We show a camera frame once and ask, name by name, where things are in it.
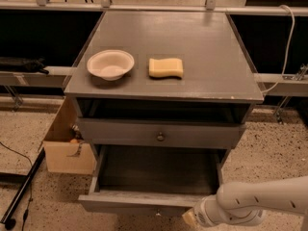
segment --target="drawer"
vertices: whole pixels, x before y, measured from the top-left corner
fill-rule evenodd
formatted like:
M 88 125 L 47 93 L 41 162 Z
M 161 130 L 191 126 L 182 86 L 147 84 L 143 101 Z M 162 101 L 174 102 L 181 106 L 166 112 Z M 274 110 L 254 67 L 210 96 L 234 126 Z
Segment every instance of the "drawer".
M 202 122 L 166 122 L 79 118 L 86 141 L 96 144 L 148 145 L 195 148 L 234 148 L 245 126 Z
M 221 181 L 216 150 L 105 146 L 79 201 L 90 212 L 180 216 Z

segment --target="black metal pole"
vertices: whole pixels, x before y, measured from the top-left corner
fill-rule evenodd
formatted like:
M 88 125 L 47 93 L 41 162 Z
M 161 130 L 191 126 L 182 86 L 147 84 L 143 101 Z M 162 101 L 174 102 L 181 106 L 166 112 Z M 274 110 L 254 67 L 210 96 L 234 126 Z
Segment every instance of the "black metal pole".
M 0 221 L 0 223 L 6 225 L 6 228 L 7 228 L 7 225 L 9 225 L 9 223 L 12 223 L 11 217 L 13 215 L 13 212 L 16 210 L 16 208 L 17 208 L 20 200 L 22 199 L 22 196 L 24 195 L 24 193 L 26 193 L 27 188 L 29 187 L 33 177 L 35 176 L 36 172 L 38 171 L 40 163 L 44 159 L 44 157 L 45 157 L 45 151 L 42 148 L 42 150 L 38 154 L 36 161 L 34 162 L 34 164 L 31 167 L 29 173 L 27 174 L 25 181 L 23 182 L 23 184 L 19 188 L 19 190 L 18 190 L 17 194 L 15 195 L 15 197 L 13 198 L 13 201 L 11 202 L 7 212 L 5 213 L 5 215 L 2 217 L 2 219 Z

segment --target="dresser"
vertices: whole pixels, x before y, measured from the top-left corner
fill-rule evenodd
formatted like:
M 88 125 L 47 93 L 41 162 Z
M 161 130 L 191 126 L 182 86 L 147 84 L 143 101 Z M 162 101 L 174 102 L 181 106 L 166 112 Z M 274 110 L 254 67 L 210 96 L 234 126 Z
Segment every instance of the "dresser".
M 221 167 L 263 95 L 224 13 L 102 15 L 65 95 L 97 160 L 87 211 L 179 216 L 223 181 Z M 119 49 L 135 59 L 105 81 L 88 59 Z M 184 77 L 152 79 L 149 59 L 179 58 Z

